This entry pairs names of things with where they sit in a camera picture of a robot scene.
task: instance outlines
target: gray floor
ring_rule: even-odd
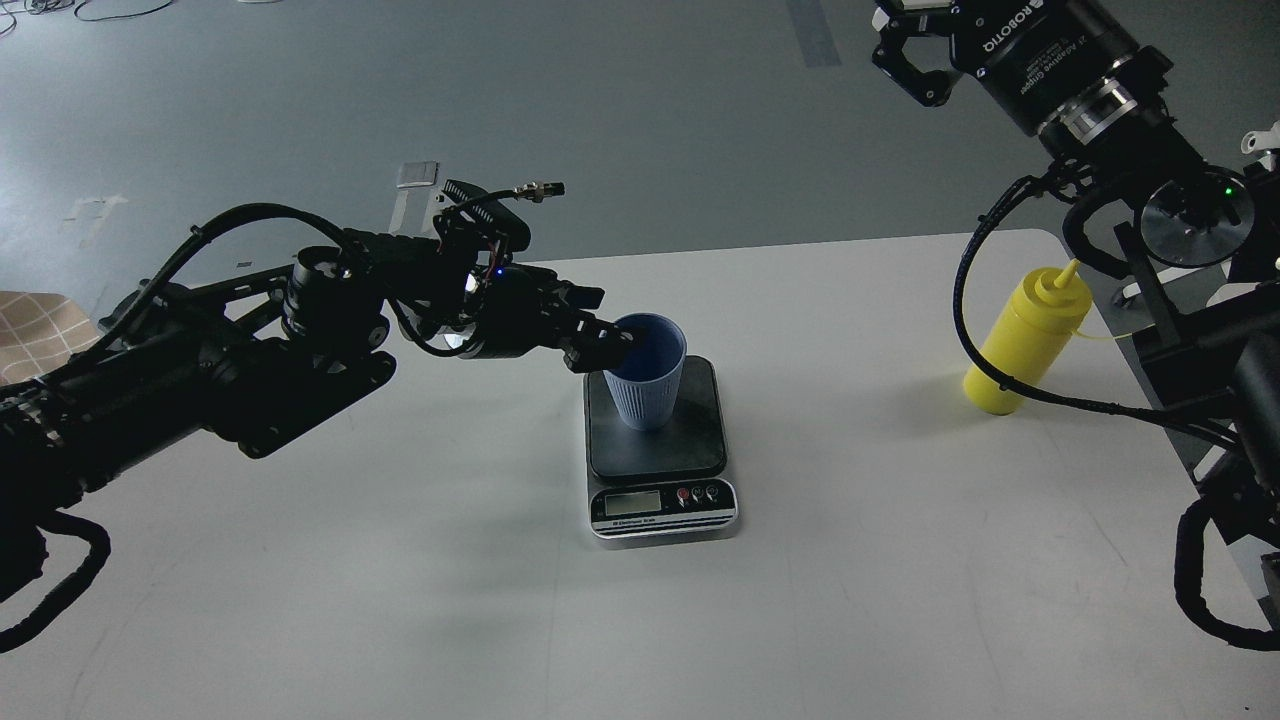
[[[1181,131],[1239,168],[1240,136],[1280,113],[1280,3],[1107,6],[1176,63]],[[125,22],[20,14],[0,38],[0,288],[101,315],[188,225],[239,202],[385,231],[411,160],[489,187],[564,181],[566,197],[520,209],[530,260],[968,231],[1046,155],[972,79],[945,109],[908,99],[868,61],[872,8],[182,0]],[[1009,224],[1060,220],[1043,201]],[[316,241],[250,228],[180,279]]]

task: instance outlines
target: bottle nozzle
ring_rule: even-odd
[[[1080,261],[1073,259],[1070,263],[1066,264],[1065,268],[1062,268],[1062,272],[1059,273],[1056,278],[1053,278],[1053,287],[1056,287],[1057,290],[1065,290],[1066,286],[1071,282],[1071,278],[1075,277],[1075,272],[1079,269],[1080,269]]]

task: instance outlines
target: beige mat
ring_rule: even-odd
[[[0,291],[0,386],[59,368],[97,337],[84,311],[65,296]]]

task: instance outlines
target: scale display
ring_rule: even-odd
[[[722,478],[608,488],[590,502],[602,538],[714,530],[737,519],[737,493]]]

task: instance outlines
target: cable connector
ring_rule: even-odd
[[[564,195],[564,183],[562,182],[526,182],[512,190],[512,197],[516,200],[532,200],[534,202],[541,202],[547,197],[556,197]]]

